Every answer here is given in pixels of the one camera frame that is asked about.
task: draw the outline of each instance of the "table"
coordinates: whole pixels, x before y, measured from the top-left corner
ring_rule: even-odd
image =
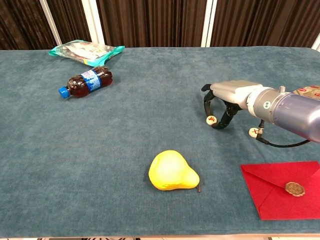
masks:
[[[320,233],[320,220],[261,221],[240,169],[317,161],[319,145],[266,146],[249,137],[260,121],[244,110],[212,129],[201,92],[236,79],[290,92],[319,84],[319,52],[126,48],[106,65],[112,85],[62,99],[58,89],[91,67],[48,50],[0,51],[0,238]],[[263,136],[303,140],[268,123]],[[150,164],[168,149],[199,174],[201,193],[151,184]]]

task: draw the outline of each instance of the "envelope flap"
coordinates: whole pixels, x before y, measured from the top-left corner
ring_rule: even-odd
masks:
[[[305,184],[319,170],[317,161],[242,164],[241,169],[260,179],[284,188],[288,182]]]

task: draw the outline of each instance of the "plastic bottle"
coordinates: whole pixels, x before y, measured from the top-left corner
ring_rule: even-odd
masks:
[[[112,83],[112,73],[105,66],[96,66],[80,75],[71,77],[66,86],[59,89],[62,98],[73,95],[77,98],[84,97],[90,92]]]

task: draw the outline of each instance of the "bottle label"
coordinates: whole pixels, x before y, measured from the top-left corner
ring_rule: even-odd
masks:
[[[81,76],[85,80],[85,83],[88,85],[90,92],[100,88],[101,86],[100,78],[94,71],[92,70],[86,71],[82,73]]]

